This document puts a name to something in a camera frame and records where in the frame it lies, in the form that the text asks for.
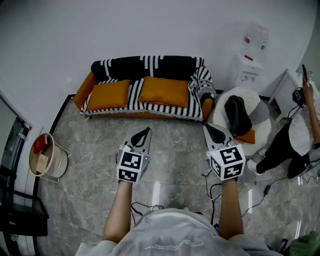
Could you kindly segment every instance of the gray marble floor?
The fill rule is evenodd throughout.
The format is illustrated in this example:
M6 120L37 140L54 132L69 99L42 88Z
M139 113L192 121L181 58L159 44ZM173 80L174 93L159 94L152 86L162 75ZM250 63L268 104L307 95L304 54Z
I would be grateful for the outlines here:
M272 130L268 145L285 122L275 122L276 106L269 109ZM71 256L81 242L95 245L101 240L118 186L115 153L130 129L147 126L152 129L152 158L142 182L133 186L132 202L165 208L189 207L190 211L202 212L210 219L212 203L201 176L208 172L208 166L200 123L130 117L85 119L70 100L53 134L72 153L67 171L59 183L40 179L38 187L38 196L50 216L48 236L37 237L41 255ZM288 165L286 161L259 177L247 169L244 171L237 183L242 213L261 201L266 185L286 176ZM316 167L303 177L308 179L318 170ZM208 177L209 186L218 182L213 173ZM216 197L221 188L215 187L212 192ZM140 205L136 209L147 211ZM219 214L217 199L214 223L219 221ZM320 188L315 181L299 185L297 178L284 179L274 183L262 204L243 217L243 225L246 234L257 235L278 249L282 238L290 240L311 230L320 231L319 215Z

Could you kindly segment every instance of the white wall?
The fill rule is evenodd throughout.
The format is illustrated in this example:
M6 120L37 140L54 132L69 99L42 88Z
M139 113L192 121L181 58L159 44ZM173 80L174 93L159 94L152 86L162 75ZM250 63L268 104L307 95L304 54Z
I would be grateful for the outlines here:
M298 67L298 72L302 73L302 64L307 71L312 71L312 80L320 90L320 4L317 5L316 20L309 45L305 51L302 61Z
M32 113L44 131L95 60L202 56L214 85L223 89L246 23L254 21L269 28L256 91L270 96L268 85L301 61L315 4L316 0L5 0L0 6L0 88Z

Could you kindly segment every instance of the sofa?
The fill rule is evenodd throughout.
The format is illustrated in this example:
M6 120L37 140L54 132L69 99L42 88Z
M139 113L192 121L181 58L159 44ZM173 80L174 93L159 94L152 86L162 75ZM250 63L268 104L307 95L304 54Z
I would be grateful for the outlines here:
M201 57L171 55L132 56L95 61L91 65L91 72L78 89L73 101L80 110L80 114L84 117L100 115L174 118L203 122L207 120L216 101L216 91L212 83L211 74L204 66L204 62ZM161 78L170 81L176 80L177 82L185 81L187 85L185 86L185 107L162 105L163 103L158 101L155 101L157 104L150 101L139 101L140 95L146 86L144 82L146 78ZM96 109L88 108L88 106L93 105L92 97L95 88L100 86L100 88L104 89L106 88L104 85L115 85L123 81L128 81L129 84L125 105L121 107L106 107L108 103L105 100L106 106L100 104L96 106ZM117 95L118 91L113 90L112 93ZM172 97L170 91L166 92L166 94Z
M267 105L261 101L259 95L250 89L235 87L220 96L214 112L208 118L209 123L229 128L229 120L225 110L225 104L230 96L235 95L243 98L246 113L251 119L252 128L255 131L254 143L242 143L243 153L246 157L251 157L267 144L268 136L271 132L271 121Z

